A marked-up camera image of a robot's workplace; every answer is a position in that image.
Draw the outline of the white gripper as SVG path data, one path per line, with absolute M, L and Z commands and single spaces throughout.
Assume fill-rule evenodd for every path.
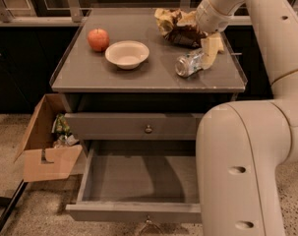
M 202 0 L 196 10 L 196 23 L 200 31 L 213 33 L 201 39 L 203 55 L 201 65 L 204 70 L 210 68 L 218 53 L 224 52 L 224 46 L 219 32 L 224 31 L 231 17 L 216 11 L 209 0 Z

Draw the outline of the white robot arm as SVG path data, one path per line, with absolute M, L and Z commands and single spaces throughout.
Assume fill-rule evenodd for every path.
M 287 0 L 203 0 L 197 22 L 224 30 L 246 6 L 273 98 L 217 105 L 196 163 L 204 236 L 285 236 L 275 169 L 298 160 L 298 16 Z

